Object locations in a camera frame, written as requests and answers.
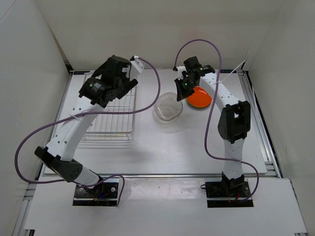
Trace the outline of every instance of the orange plate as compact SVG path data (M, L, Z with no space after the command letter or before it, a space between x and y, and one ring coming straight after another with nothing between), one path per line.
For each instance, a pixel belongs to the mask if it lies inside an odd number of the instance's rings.
M212 97L201 87L193 89L195 93L187 98L187 102L196 108L205 108L212 102Z

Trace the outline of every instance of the white enclosure wall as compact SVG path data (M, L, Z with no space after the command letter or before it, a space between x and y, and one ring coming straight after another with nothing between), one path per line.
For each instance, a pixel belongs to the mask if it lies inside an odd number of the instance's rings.
M15 173L15 149L31 131L56 119L68 77L33 0L0 0L1 235L12 235L27 187ZM39 169L34 150L49 135L41 132L22 149L19 166L31 179Z
M250 68L283 175L315 235L315 1L286 0Z
M96 69L112 54L139 55L172 68L179 48L205 38L224 68L251 61L284 0L36 0L74 69ZM198 56L218 67L217 53L197 42L179 62Z

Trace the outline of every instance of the white platform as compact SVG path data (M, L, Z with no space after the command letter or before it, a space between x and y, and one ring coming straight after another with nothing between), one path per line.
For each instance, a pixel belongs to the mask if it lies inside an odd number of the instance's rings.
M128 179L118 207L72 206L74 184L38 185L34 236L294 236L306 228L287 179L263 178L254 207L207 208L201 178ZM253 189L255 179L249 179Z
M171 69L158 70L161 78L161 94L176 93L174 79L177 73ZM68 117L78 97L84 75L72 76L60 118ZM149 105L157 93L157 79L153 70L146 69L138 77L136 108ZM237 74L232 74L223 83L236 97L245 100ZM82 145L74 159L99 174L220 174L223 162L210 158L204 151L203 140L210 107L196 110L183 101L184 110L178 120L169 125L158 124L152 115L153 108L136 114L134 141L130 146L109 146L95 142ZM224 145L217 125L220 112L215 107L210 126L208 149L223 157ZM252 163L260 173L266 173L264 158L252 125L244 143L243 160ZM251 167L243 165L247 174ZM46 174L53 173L48 168Z

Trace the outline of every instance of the transparent container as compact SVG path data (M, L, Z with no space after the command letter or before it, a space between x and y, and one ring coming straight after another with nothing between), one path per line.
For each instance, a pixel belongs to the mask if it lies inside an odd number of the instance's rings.
M176 100L177 95L167 92L161 95L154 105L153 117L160 124L170 124L177 120L183 111L183 103Z

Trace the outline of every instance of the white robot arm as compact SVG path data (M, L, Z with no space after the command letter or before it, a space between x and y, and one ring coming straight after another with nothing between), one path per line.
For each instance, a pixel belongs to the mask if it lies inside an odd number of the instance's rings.
M108 102L122 98L137 85L135 78L143 69L137 56L130 61L117 56L110 57L83 84L70 114L74 119L65 122L46 147L36 149L35 155L67 182L93 185L100 181L100 176L73 159L79 142L97 114L79 118L76 114L102 111ZM95 196L101 192L98 186L86 189Z
M216 90L216 77L214 69L207 65L201 66L197 57L184 61L185 66L178 66L178 78L175 80L177 87L177 100L182 100L193 94L193 88L200 86L214 97ZM226 188L233 189L244 183L242 170L242 150L247 132L250 130L250 104L239 101L223 84L218 84L216 99L221 117L218 130L224 141L224 157L235 159L225 161L222 172Z

